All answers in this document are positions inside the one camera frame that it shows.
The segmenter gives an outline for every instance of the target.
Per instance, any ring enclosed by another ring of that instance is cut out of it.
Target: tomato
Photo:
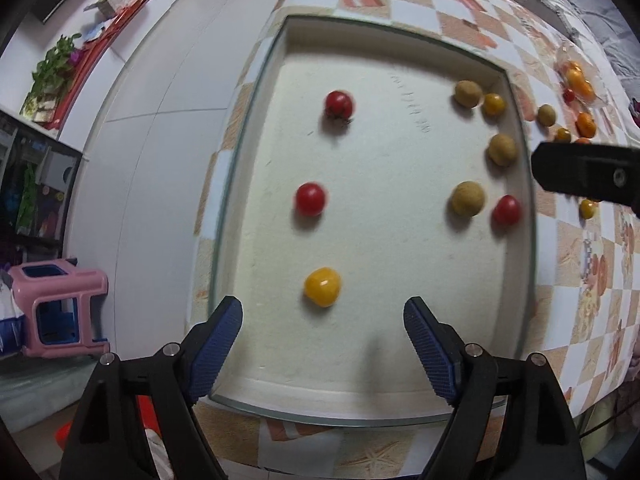
[[[582,216],[582,218],[584,218],[585,220],[593,218],[593,216],[596,214],[597,207],[598,206],[593,203],[593,200],[585,198],[584,200],[582,200],[582,202],[580,202],[580,216]]]
[[[574,90],[588,103],[596,98],[596,92],[593,90],[593,86],[588,81],[583,81],[580,84],[577,84],[574,87]]]
[[[326,204],[326,193],[320,184],[307,182],[296,191],[296,210],[305,216],[318,216]]]
[[[505,195],[496,204],[492,217],[499,225],[514,225],[520,221],[522,208],[513,196]]]
[[[554,142],[571,142],[571,132],[566,128],[558,128]]]
[[[562,92],[562,99],[564,99],[564,102],[567,104],[575,101],[575,92],[570,88],[565,88],[564,92]]]
[[[323,308],[335,303],[341,288],[340,274],[331,267],[316,269],[305,280],[305,296]]]
[[[578,118],[575,121],[575,126],[578,128],[578,133],[581,137],[587,137],[593,139],[596,135],[596,122],[593,120],[591,114],[587,112],[580,112]]]
[[[353,99],[342,90],[334,90],[324,100],[324,113],[331,119],[346,121],[353,115],[353,109]]]
[[[578,70],[576,68],[567,70],[564,74],[564,77],[566,78],[566,82],[569,85],[569,88],[574,91],[577,91],[577,88],[580,88],[580,86],[584,85],[584,83],[586,82],[582,70]]]
[[[504,99],[498,94],[487,94],[484,96],[484,102],[482,103],[482,110],[489,117],[497,117],[500,115],[506,107]]]

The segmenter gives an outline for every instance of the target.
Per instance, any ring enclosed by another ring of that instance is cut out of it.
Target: gray cloth
[[[568,0],[602,45],[629,100],[640,100],[640,42],[611,0]]]

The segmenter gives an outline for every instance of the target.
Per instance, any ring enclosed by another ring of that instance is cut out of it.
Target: white fabric
[[[171,468],[169,462],[169,456],[166,453],[166,448],[162,439],[154,430],[145,429],[146,441],[149,443],[149,449],[151,450],[151,457],[154,459],[156,465],[156,472],[160,480],[174,480],[174,470]]]

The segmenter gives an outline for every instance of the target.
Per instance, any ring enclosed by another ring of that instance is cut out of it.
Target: red object
[[[520,202],[511,195],[505,195],[498,200],[492,213],[494,220],[500,225],[517,224],[521,215]]]
[[[71,422],[66,423],[56,431],[56,443],[58,444],[60,449],[65,449],[66,440],[69,438],[69,431],[71,430]]]
[[[564,92],[562,92],[562,99],[564,99],[564,102],[567,104],[575,101],[575,92],[570,88],[565,88]]]
[[[136,400],[138,401],[138,409],[140,410],[142,426],[146,429],[155,431],[158,436],[162,438],[160,425],[158,424],[158,418],[156,417],[156,411],[154,410],[154,405],[151,402],[151,397],[138,395],[136,396]],[[56,443],[60,446],[60,449],[65,449],[72,423],[73,421],[68,422],[56,431]]]
[[[326,204],[326,193],[316,182],[307,182],[296,192],[296,210],[305,216],[318,216]]]
[[[332,119],[348,120],[353,115],[353,109],[353,99],[341,90],[334,90],[324,100],[324,113]]]
[[[56,107],[56,112],[53,114],[53,119],[45,124],[47,130],[61,130],[65,124],[66,118],[71,111],[72,106],[76,102],[78,94],[82,90],[84,83],[91,75],[92,70],[100,61],[102,55],[111,46],[111,43],[120,35],[120,32],[126,27],[133,18],[140,12],[140,9],[145,6],[149,0],[136,0],[129,7],[126,7],[122,13],[111,22],[111,25],[105,30],[100,38],[91,43],[86,43],[82,50],[84,55],[80,60],[80,63],[76,66],[74,73],[74,80],[71,84],[71,88],[68,90],[62,101],[59,102]]]

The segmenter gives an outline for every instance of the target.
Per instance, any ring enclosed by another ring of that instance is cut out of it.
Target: stool
[[[91,298],[107,294],[107,275],[78,269],[76,260],[49,260],[11,267],[15,303],[24,312],[28,357],[68,357],[109,351],[104,338],[94,339]]]

